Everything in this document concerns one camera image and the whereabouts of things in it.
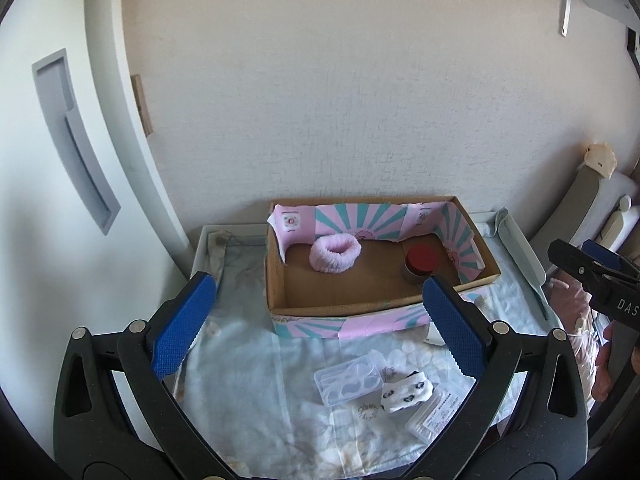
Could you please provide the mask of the person's right hand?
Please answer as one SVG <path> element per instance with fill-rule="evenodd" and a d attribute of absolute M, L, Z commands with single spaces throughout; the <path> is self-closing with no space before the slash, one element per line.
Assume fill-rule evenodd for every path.
<path fill-rule="evenodd" d="M 612 389 L 612 378 L 608 371 L 608 361 L 610 360 L 613 339 L 613 324 L 610 324 L 603 332 L 605 344 L 600 348 L 596 362 L 596 378 L 591 388 L 591 395 L 597 402 L 604 402 L 608 393 Z"/>

